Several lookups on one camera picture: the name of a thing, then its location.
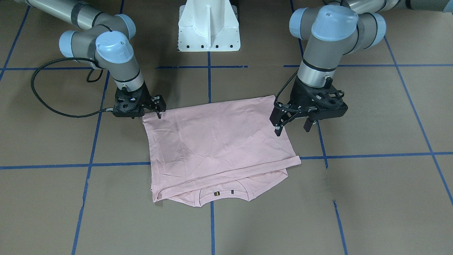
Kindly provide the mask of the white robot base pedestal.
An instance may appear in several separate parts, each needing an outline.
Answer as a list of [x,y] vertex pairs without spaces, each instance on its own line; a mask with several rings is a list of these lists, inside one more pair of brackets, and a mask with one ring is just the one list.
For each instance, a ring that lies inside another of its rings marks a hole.
[[241,48],[234,0],[188,0],[179,7],[180,52],[231,52]]

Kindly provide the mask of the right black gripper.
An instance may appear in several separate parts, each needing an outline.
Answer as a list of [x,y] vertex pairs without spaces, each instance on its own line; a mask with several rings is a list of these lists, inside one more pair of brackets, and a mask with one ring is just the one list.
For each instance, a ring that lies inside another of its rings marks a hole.
[[166,111],[166,103],[162,95],[152,96],[146,85],[135,91],[127,91],[126,87],[115,91],[115,106],[112,113],[115,117],[142,117],[145,109],[156,112],[158,119]]

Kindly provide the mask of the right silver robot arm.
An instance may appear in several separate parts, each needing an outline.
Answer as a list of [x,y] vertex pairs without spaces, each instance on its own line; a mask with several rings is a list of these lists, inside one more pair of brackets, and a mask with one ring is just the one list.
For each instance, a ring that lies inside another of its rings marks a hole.
[[115,106],[89,116],[111,112],[116,117],[136,118],[144,116],[148,109],[161,118],[166,103],[162,95],[149,94],[129,42],[136,34],[136,26],[129,16],[123,13],[111,16],[79,0],[25,0],[24,3],[79,29],[60,36],[59,48],[64,58],[43,64],[32,75],[30,86],[40,103],[49,108],[35,89],[34,81],[39,71],[58,62],[74,60],[88,63],[93,70],[109,71],[117,85]]

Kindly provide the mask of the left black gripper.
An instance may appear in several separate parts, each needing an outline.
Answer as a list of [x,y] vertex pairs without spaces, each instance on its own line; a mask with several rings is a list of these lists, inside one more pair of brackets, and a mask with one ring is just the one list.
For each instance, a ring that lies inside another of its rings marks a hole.
[[305,131],[310,132],[313,124],[319,120],[342,117],[348,110],[343,97],[344,92],[335,89],[331,77],[324,78],[321,87],[308,86],[296,78],[289,102],[280,103],[278,97],[274,100],[270,121],[275,134],[280,137],[283,126],[296,118],[306,117]]

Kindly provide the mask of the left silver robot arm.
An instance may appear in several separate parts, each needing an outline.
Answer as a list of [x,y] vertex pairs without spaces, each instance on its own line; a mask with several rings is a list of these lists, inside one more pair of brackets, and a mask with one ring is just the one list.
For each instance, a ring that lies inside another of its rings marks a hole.
[[386,34],[381,12],[393,8],[452,12],[451,0],[330,0],[317,8],[300,8],[288,29],[307,45],[287,104],[274,101],[270,121],[275,134],[296,118],[306,118],[304,130],[327,118],[342,117],[348,109],[344,92],[333,87],[342,56],[377,45]]

